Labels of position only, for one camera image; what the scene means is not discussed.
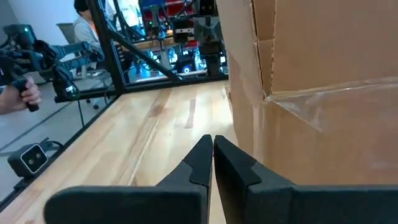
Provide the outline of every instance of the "clear plastic tape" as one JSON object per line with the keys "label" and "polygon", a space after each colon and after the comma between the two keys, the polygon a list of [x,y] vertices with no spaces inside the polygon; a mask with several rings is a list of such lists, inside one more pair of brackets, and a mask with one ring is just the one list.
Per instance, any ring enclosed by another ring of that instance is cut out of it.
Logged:
{"label": "clear plastic tape", "polygon": [[388,123],[398,114],[398,77],[279,92],[264,103],[279,105],[319,132],[363,122]]}

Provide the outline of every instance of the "floor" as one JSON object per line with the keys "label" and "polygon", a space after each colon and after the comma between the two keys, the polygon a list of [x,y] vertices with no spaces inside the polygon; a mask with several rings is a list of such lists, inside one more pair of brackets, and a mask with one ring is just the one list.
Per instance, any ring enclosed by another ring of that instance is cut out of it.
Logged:
{"label": "floor", "polygon": [[[139,76],[134,68],[130,72],[133,82],[154,75],[157,74],[150,74],[144,69]],[[103,86],[100,80],[90,79],[78,80],[76,85],[81,90]],[[41,85],[40,90],[43,102],[38,112],[21,111],[0,116],[0,201],[7,197],[13,186],[20,181],[7,162],[10,154],[22,146],[41,142],[45,138],[65,144],[82,128],[76,101],[56,104],[53,101],[55,93],[51,84]],[[93,109],[94,104],[99,106],[98,110]],[[89,122],[105,105],[102,98],[92,100],[91,104],[81,101],[84,123]]]}
{"label": "floor", "polygon": [[[227,87],[228,82],[213,82],[121,96],[0,213],[0,220],[44,223],[47,199],[74,185],[155,185],[204,134],[224,135],[236,143]],[[89,118],[95,112],[86,106]],[[65,122],[78,129],[74,119],[69,116]],[[65,125],[59,127],[67,130]],[[225,223],[214,177],[210,209],[210,223]]]}

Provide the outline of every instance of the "wooden table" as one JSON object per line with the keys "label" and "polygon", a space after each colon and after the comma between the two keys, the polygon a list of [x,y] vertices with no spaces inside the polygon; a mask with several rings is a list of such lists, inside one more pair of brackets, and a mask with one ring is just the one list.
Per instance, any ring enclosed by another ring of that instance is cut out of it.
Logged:
{"label": "wooden table", "polygon": [[[47,199],[71,186],[155,185],[204,134],[236,142],[227,85],[213,82],[121,96],[0,213],[0,223],[44,223]],[[210,223],[225,223],[215,179]]]}

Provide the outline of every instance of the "chair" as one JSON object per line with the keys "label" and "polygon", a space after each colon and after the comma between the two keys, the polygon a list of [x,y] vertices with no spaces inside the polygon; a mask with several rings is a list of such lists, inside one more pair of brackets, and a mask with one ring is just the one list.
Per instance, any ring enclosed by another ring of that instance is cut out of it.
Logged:
{"label": "chair", "polygon": [[[59,24],[57,24],[57,26],[61,30],[62,34],[65,36],[67,42],[69,44],[74,44],[75,43],[75,30],[73,27],[73,23],[71,23],[71,22],[59,23]],[[75,52],[75,56],[79,57],[80,53]],[[106,73],[106,70],[104,70],[104,69],[88,71],[88,67],[89,67],[89,65],[84,65],[81,67],[81,71],[80,71],[81,79],[96,78],[96,77],[99,77],[99,76],[103,75],[104,73]],[[106,77],[102,77],[102,79],[101,79],[101,82],[104,86],[106,86],[105,79],[106,79]],[[93,108],[95,110],[97,110],[99,108],[97,101],[98,100],[91,102],[91,100],[86,100],[87,103],[93,103]]]}

